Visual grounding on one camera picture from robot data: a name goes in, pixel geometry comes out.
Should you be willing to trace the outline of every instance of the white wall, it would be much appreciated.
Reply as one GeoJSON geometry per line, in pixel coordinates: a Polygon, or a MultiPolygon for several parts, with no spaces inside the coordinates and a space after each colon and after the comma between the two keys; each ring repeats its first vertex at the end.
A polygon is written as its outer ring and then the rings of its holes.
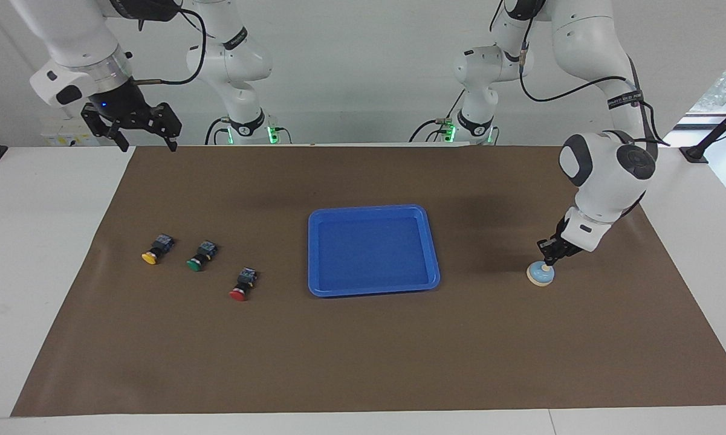
{"type": "MultiPolygon", "coordinates": [[[[439,0],[238,3],[250,35],[274,55],[274,74],[255,83],[263,105],[305,143],[404,141],[422,121],[445,115],[462,89],[452,76],[452,59],[490,44],[489,19],[496,7],[496,0],[463,0],[453,7],[439,0]]],[[[660,129],[669,130],[726,69],[726,1],[617,0],[614,5],[620,40],[637,64],[660,129]]],[[[128,20],[111,19],[109,26],[134,53],[136,77],[188,75],[186,48],[199,42],[199,33],[182,19],[147,23],[142,34],[128,20]]],[[[32,93],[26,63],[38,68],[47,54],[6,0],[0,0],[0,27],[18,47],[0,42],[0,138],[9,145],[42,145],[37,119],[61,113],[32,93]]],[[[548,23],[535,24],[531,41],[537,58],[527,80],[533,94],[551,96],[581,83],[556,65],[548,23]]],[[[609,127],[598,89],[547,105],[528,101],[517,83],[496,89],[501,143],[559,144],[573,132],[609,127]]],[[[181,143],[199,143],[210,120],[224,115],[204,83],[144,91],[150,103],[169,102],[180,115],[181,143]]],[[[161,143],[149,135],[131,137],[136,143],[161,143]]]]}

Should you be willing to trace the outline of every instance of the blue tray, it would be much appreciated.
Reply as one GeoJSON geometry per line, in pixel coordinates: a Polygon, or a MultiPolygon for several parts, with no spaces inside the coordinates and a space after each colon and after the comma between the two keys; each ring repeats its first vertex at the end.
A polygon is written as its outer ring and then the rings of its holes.
{"type": "Polygon", "coordinates": [[[427,212],[418,205],[316,210],[308,265],[318,297],[416,292],[441,281],[427,212]]]}

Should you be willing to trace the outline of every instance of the brown table surface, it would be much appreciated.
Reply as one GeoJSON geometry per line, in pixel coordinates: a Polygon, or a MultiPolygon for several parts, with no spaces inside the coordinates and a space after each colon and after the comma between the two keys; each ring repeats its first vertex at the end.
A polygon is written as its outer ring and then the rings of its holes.
{"type": "Polygon", "coordinates": [[[575,194],[558,152],[138,149],[13,416],[726,404],[725,352],[642,209],[529,283],[575,194]],[[313,297],[308,215],[382,204],[428,211],[438,289],[313,297]],[[161,232],[177,245],[147,265],[161,232]]]}

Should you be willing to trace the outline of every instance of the white table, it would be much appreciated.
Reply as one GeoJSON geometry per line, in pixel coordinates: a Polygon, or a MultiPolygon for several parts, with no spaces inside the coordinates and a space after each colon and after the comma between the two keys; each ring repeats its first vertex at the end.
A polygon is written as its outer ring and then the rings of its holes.
{"type": "MultiPolygon", "coordinates": [[[[726,407],[9,419],[130,157],[14,148],[0,162],[0,433],[726,435],[726,407]]],[[[726,349],[726,189],[675,149],[658,167],[643,207],[726,349]]]]}

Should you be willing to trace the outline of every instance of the green cap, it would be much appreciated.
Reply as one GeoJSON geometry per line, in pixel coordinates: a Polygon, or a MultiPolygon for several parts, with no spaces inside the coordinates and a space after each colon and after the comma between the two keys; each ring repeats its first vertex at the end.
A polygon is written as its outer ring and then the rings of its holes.
{"type": "Polygon", "coordinates": [[[194,272],[201,272],[202,271],[202,264],[200,264],[200,262],[198,260],[196,260],[196,259],[189,259],[188,261],[186,261],[186,264],[194,272]]]}

